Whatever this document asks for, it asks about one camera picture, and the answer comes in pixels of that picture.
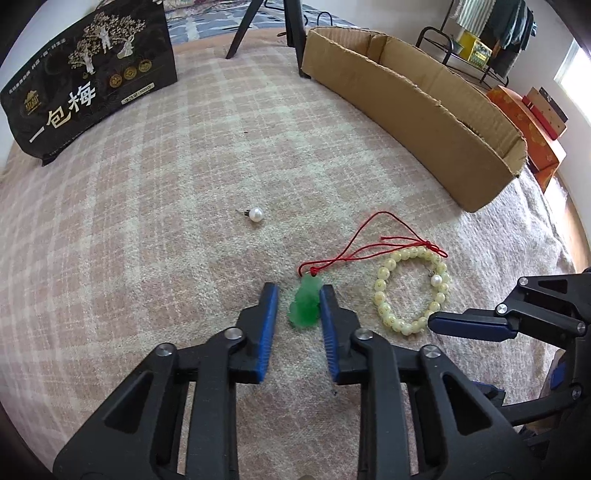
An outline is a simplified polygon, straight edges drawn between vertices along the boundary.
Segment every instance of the gold logo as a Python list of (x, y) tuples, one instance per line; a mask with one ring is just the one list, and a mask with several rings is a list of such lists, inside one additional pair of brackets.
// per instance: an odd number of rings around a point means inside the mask
[(27, 109), (27, 115), (31, 115), (35, 108), (37, 108), (41, 102), (39, 101), (39, 95), (36, 90), (31, 90), (25, 98), (25, 108)]
[(117, 88), (119, 85), (121, 85), (122, 81), (123, 81), (123, 79), (121, 78), (121, 75), (119, 75), (118, 73), (115, 73), (109, 79), (109, 85), (111, 85), (113, 88)]
[(139, 70), (142, 73), (146, 73), (150, 68), (152, 68), (152, 60), (142, 60), (139, 63)]
[(137, 74), (138, 69), (134, 66), (129, 66), (123, 72), (123, 77), (125, 77), (125, 80), (133, 80)]

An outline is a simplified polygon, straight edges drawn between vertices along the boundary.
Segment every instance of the window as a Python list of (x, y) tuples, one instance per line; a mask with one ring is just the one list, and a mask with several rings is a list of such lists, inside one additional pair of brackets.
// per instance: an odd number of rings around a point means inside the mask
[(573, 40), (554, 80), (591, 124), (591, 60), (576, 40)]

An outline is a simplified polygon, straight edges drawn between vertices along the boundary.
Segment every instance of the green jade pendant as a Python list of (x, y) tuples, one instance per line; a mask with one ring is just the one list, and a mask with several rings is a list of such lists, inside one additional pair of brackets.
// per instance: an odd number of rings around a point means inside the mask
[(287, 316), (291, 324), (297, 329), (312, 327), (320, 317), (320, 289), (323, 282), (319, 276), (313, 277), (309, 273), (301, 278), (300, 288), (290, 304)]

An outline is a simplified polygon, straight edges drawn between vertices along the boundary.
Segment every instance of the wooden floor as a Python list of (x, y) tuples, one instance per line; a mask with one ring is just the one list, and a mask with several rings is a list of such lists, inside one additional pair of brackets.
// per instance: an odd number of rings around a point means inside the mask
[(544, 195), (552, 208), (558, 229), (573, 257), (577, 272), (591, 267), (591, 249), (583, 224), (560, 177), (552, 179)]

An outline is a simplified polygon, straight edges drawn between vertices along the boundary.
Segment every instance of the gold round emblem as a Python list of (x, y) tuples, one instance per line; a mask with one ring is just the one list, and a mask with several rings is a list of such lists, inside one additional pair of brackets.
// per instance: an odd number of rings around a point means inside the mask
[(119, 75), (118, 73), (115, 73), (109, 79), (109, 85), (111, 85), (113, 88), (117, 88), (119, 85), (121, 85), (121, 81), (122, 81), (121, 75)]
[(146, 73), (150, 68), (152, 68), (152, 60), (142, 60), (139, 63), (139, 70), (142, 73)]
[(123, 72), (123, 77), (125, 77), (125, 80), (132, 80), (137, 74), (138, 69), (136, 69), (134, 66), (129, 66)]

